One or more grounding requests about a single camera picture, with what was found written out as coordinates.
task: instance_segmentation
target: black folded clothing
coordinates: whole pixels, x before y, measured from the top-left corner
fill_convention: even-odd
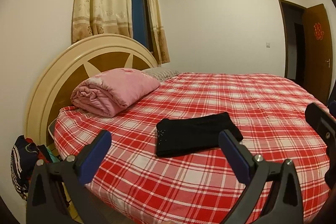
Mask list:
[[[157,125],[156,155],[177,157],[218,147],[218,135],[231,131],[238,142],[243,136],[227,112],[192,119],[163,119]]]

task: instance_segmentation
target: window pane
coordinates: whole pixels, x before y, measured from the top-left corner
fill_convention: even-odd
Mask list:
[[[133,38],[148,48],[143,0],[132,0]]]

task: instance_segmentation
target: open door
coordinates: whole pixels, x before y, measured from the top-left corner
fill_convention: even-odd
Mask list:
[[[323,4],[305,10],[302,22],[306,41],[303,87],[323,104],[330,92],[333,51],[330,26]]]

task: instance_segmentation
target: checkered blanket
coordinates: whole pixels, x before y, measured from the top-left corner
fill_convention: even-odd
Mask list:
[[[183,73],[114,118],[74,107],[61,110],[55,144],[64,159],[78,154],[105,129],[113,145],[87,185],[112,208],[138,223],[220,223],[241,195],[220,149],[170,159],[155,157],[156,124],[163,118],[194,118],[228,112],[252,154],[282,162],[293,159],[305,220],[328,197],[325,144],[305,121],[318,100],[290,80],[273,75]],[[271,183],[266,183],[248,223],[256,220]]]

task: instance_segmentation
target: door handle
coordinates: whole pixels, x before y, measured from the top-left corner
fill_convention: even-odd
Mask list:
[[[329,60],[326,60],[326,62],[328,63],[328,67],[330,68],[330,58]]]

